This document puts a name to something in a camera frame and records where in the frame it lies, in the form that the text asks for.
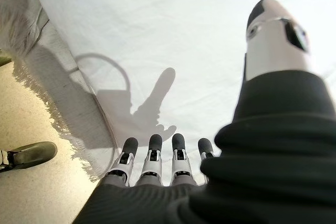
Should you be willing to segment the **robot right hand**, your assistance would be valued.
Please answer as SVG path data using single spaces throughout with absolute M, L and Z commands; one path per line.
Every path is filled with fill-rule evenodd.
M 172 180 L 162 185 L 162 137 L 130 136 L 75 223 L 335 223 L 335 108 L 310 66 L 306 32 L 276 0 L 260 0 L 246 27 L 244 75 L 231 124 L 198 141 L 197 185 L 184 136 L 172 137 Z

